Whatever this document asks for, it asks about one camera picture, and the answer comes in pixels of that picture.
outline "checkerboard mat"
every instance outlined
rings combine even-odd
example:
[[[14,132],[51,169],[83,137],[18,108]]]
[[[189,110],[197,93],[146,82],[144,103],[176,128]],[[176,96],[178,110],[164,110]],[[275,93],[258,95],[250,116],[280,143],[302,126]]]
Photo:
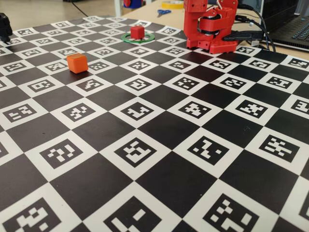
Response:
[[[1,232],[309,231],[309,61],[185,41],[91,16],[0,43]]]

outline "tape roll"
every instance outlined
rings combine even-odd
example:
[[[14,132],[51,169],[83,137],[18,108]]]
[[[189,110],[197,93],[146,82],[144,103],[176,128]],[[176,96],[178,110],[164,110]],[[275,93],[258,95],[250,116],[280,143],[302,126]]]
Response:
[[[164,1],[162,2],[162,8],[165,9],[182,9],[183,1],[172,0],[172,1]]]

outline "cable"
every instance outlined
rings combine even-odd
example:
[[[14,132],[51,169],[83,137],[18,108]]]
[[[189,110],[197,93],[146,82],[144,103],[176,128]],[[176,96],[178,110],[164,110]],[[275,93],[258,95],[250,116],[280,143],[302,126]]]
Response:
[[[248,15],[248,16],[251,16],[252,18],[259,18],[259,17],[256,17],[256,16],[252,15],[252,14],[246,14],[246,13],[241,13],[239,15]]]
[[[268,37],[270,43],[271,43],[271,46],[272,46],[272,49],[273,51],[275,52],[276,51],[276,48],[275,48],[275,45],[274,45],[274,42],[272,41],[270,35],[268,34],[268,32],[266,31],[266,29],[264,27],[262,27],[262,25],[258,24],[257,22],[255,22],[254,20],[252,19],[249,19],[247,18],[246,16],[242,16],[242,15],[236,15],[236,18],[235,18],[236,21],[240,21],[240,22],[246,22],[246,23],[253,23],[255,25],[257,25],[265,34],[266,37]]]
[[[251,11],[254,11],[258,16],[259,18],[261,19],[262,23],[263,23],[263,26],[265,28],[265,30],[267,31],[266,29],[266,24],[265,24],[265,21],[263,19],[263,17],[260,15],[259,12],[257,12],[252,6],[249,6],[249,5],[246,5],[246,4],[238,4],[238,8],[239,9],[247,9],[247,10],[251,10]],[[265,34],[265,40],[266,40],[266,46],[267,46],[267,49],[269,50],[269,45],[268,45],[268,39],[267,39],[267,36]]]
[[[77,7],[77,5],[74,4],[73,0],[71,0],[71,3],[72,3],[80,12],[82,12],[86,17],[88,17],[88,15],[86,15],[81,9],[79,9],[79,8]]]

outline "red robot arm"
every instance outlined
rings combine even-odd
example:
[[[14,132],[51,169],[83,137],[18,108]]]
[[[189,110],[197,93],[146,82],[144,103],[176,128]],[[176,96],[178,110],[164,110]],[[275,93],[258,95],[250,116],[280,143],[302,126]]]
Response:
[[[234,24],[238,0],[217,0],[218,7],[207,8],[208,0],[184,0],[183,31],[187,47],[199,47],[210,53],[233,52],[237,41],[223,41]]]

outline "laptop keyboard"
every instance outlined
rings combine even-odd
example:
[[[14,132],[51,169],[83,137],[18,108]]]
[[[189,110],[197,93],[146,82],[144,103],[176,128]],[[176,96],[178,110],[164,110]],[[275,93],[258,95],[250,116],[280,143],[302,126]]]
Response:
[[[309,41],[309,20],[302,18],[302,21],[306,20],[308,23],[303,26],[297,33],[292,36],[292,39]]]

